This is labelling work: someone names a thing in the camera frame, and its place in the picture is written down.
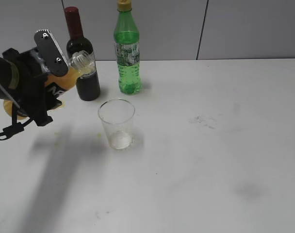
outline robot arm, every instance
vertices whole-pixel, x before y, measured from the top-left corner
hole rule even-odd
[[[66,58],[49,30],[38,30],[34,40],[35,48],[23,53],[8,49],[0,58],[0,99],[13,102],[12,125],[3,129],[0,140],[23,131],[33,120],[37,126],[47,125],[52,122],[47,110],[61,105],[55,95],[45,90],[45,82],[49,74],[67,74]],[[17,114],[29,119],[17,122]]]

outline gray wall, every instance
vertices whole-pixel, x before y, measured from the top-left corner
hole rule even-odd
[[[114,60],[117,0],[65,0],[77,6],[85,36],[98,60]],[[142,60],[196,59],[206,0],[133,0]],[[68,32],[60,0],[0,0],[0,55],[34,46],[34,32],[48,28],[65,51]]]
[[[210,0],[198,59],[295,58],[295,0]]]

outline bottle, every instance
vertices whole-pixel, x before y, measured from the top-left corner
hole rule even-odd
[[[65,17],[70,35],[70,40],[66,45],[68,57],[71,58],[75,52],[82,50],[94,57],[93,46],[83,35],[78,8],[74,6],[65,8]],[[76,88],[82,100],[95,100],[100,95],[97,70],[95,69],[93,72],[82,75],[79,79],[77,79]]]
[[[75,52],[71,59],[68,60],[68,66],[69,71],[66,75],[57,77],[49,74],[45,82],[46,91],[51,92],[55,97],[59,97],[74,87],[81,75],[89,74],[96,70],[94,56],[85,51]],[[10,100],[4,100],[3,102],[3,107],[9,116],[12,116],[12,105],[13,102]],[[22,120],[25,117],[25,114],[17,112],[18,120]]]
[[[131,15],[131,0],[118,0],[119,16],[114,30],[119,89],[133,95],[141,88],[139,31]]]

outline orange bottle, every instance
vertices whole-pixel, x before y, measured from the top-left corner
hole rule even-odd
[[[94,57],[85,51],[76,52],[68,61],[69,71],[65,76],[57,77],[52,74],[48,75],[48,80],[45,82],[47,92],[52,92],[55,97],[59,97],[66,91],[75,86],[76,80],[83,74],[93,72],[95,68]],[[9,116],[12,116],[13,102],[4,100],[3,107]],[[17,115],[18,120],[26,118],[23,115]]]

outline plastic bottle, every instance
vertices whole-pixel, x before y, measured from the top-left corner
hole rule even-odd
[[[139,31],[131,15],[131,0],[118,0],[119,16],[114,30],[119,89],[133,95],[142,88],[140,79]]]
[[[76,80],[83,74],[89,74],[93,72],[95,68],[95,59],[92,54],[88,54],[85,51],[76,52],[72,55],[72,58],[68,61],[69,71],[65,76],[57,77],[52,74],[48,75],[48,80],[45,82],[45,88],[47,92],[52,92],[55,97],[59,97],[66,91],[75,86]],[[4,100],[3,107],[6,113],[12,116],[13,102],[10,100]],[[18,120],[24,119],[23,114],[19,114]]]

